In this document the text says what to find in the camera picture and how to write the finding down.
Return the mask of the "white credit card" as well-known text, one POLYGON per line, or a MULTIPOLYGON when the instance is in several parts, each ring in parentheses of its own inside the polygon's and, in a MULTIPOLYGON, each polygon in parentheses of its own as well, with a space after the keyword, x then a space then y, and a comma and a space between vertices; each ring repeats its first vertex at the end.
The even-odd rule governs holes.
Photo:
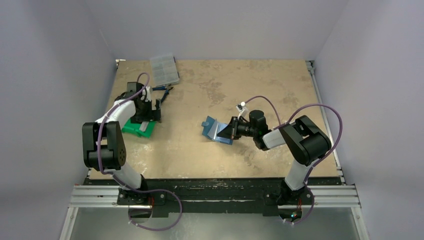
POLYGON ((148 128, 148 126, 149 126, 149 124, 150 124, 150 122, 149 122, 149 121, 143 121, 143 122, 140 124, 139 130, 140 130, 141 132, 145 132, 145 131, 147 130, 147 128, 148 128))

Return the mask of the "blue card holder wallet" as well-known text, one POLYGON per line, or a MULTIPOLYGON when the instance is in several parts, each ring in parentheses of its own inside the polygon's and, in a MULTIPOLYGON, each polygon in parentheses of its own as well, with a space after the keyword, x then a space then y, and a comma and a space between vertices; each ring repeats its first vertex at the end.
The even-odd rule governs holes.
POLYGON ((228 126, 227 123, 219 122, 215 118, 207 116, 201 126, 203 127, 202 135, 207 139, 221 144, 233 144, 232 139, 218 136, 218 133, 228 126))

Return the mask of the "green plastic bin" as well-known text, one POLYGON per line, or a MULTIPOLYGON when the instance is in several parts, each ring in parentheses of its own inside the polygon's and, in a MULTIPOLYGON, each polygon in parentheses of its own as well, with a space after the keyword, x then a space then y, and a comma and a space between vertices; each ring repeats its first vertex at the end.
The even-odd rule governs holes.
POLYGON ((132 123, 128 120, 122 128, 123 133, 131 134, 139 138, 150 138, 156 125, 156 121, 144 121, 132 123))

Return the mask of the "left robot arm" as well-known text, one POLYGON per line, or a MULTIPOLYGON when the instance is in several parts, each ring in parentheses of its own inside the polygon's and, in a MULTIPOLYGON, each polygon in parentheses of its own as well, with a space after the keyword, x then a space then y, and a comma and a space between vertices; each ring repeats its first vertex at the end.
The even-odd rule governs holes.
POLYGON ((94 122, 82 126, 82 152, 86 167, 111 176, 138 205, 146 203, 149 191, 145 178, 127 163, 123 128, 127 122, 142 126, 162 121, 162 103, 168 93, 152 100, 151 93, 160 87, 128 82, 112 107, 94 122))

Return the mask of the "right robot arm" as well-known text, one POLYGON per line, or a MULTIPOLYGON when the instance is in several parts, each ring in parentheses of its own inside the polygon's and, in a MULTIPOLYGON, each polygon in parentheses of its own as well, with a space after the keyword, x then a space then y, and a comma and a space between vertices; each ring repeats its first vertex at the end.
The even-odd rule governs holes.
POLYGON ((262 151, 286 145, 294 162, 281 183, 280 196, 288 204, 300 198, 314 164, 332 148, 329 137, 308 116, 303 115, 292 123, 271 130, 261 110, 251 111, 248 120, 234 116, 225 128, 217 132, 217 136, 229 140, 251 137, 262 151))

